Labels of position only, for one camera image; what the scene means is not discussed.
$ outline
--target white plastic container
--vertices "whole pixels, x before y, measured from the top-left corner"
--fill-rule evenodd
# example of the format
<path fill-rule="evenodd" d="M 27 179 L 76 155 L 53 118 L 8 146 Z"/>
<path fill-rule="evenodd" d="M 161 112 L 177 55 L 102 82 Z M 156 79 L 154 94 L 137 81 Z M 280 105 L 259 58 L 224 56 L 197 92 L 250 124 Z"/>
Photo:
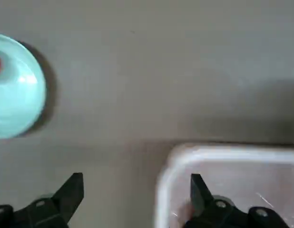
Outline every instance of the white plastic container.
<path fill-rule="evenodd" d="M 158 179 L 155 228 L 181 228 L 192 213 L 190 174 L 199 173 L 213 195 L 240 210 L 275 210 L 294 227 L 294 149 L 235 145 L 175 148 Z"/>

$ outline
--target gray table surface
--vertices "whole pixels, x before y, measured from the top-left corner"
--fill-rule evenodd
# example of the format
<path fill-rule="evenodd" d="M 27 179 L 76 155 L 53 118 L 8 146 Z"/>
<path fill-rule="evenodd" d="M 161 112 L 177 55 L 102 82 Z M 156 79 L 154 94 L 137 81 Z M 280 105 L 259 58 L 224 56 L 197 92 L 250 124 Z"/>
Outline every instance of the gray table surface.
<path fill-rule="evenodd" d="M 84 172 L 71 227 L 152 226 L 174 145 L 294 143 L 294 0 L 0 0 L 45 72 L 41 121 L 0 141 L 0 203 Z"/>

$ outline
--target light blue bowl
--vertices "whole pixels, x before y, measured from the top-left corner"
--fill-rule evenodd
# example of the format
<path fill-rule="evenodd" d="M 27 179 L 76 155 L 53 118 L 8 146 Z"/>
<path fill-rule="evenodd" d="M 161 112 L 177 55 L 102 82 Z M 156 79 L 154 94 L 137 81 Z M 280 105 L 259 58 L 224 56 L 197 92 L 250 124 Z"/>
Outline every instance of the light blue bowl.
<path fill-rule="evenodd" d="M 0 34 L 0 139 L 27 131 L 45 104 L 46 83 L 35 57 Z"/>

